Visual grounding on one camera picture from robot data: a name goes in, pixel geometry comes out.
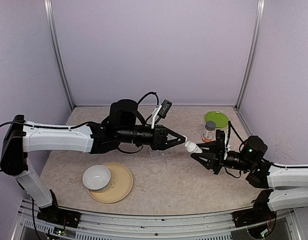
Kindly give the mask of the white pill bottle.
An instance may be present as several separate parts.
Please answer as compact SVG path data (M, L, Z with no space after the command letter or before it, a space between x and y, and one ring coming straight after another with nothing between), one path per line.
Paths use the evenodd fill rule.
M198 147L198 145L192 141L187 141L185 143L185 148L187 150L187 152L191 153L191 154L200 154L203 152L203 150Z

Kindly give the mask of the clear plastic pill organizer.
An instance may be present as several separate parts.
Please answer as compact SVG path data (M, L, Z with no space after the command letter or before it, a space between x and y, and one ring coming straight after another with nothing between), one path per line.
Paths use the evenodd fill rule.
M152 159L157 159L157 158L165 158L165 157L170 157L173 155L176 155L178 152L174 149L167 149L167 150L149 150L150 157Z

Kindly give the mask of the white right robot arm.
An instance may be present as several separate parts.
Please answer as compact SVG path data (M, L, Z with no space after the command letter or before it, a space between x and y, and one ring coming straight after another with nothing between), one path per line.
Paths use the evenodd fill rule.
M249 211L254 222L260 222L269 212L308 207L308 164L284 165L265 160L268 149L256 135L242 142L239 152L229 150L229 135L216 131L215 141L185 143L191 158L218 174L221 169L246 173L246 181L261 189Z

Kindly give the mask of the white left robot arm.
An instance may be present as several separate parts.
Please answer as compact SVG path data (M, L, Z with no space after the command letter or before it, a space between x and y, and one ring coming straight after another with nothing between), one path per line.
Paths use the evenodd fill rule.
M72 126L42 125L16 115L6 123L9 129L3 139L0 168L16 179L51 221L60 222L64 212L58 207L54 193L31 167L27 154L46 150L104 154L117 150L121 143L164 151L186 142L184 136L154 120L146 125L138 106L134 100L121 99L111 104L108 117L101 123L88 121Z

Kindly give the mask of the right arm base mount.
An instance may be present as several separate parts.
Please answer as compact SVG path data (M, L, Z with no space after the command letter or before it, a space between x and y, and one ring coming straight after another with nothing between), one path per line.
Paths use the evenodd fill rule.
M240 228L274 219L277 213L269 209L267 200L257 199L252 208L234 211L232 216L235 227Z

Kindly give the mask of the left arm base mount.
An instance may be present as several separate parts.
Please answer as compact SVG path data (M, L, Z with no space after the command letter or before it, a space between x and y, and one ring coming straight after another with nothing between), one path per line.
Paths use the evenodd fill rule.
M78 224L81 218L81 213L66 209L61 209L54 205L40 208L37 214L39 220L46 221L48 223L62 225L63 227L78 228Z

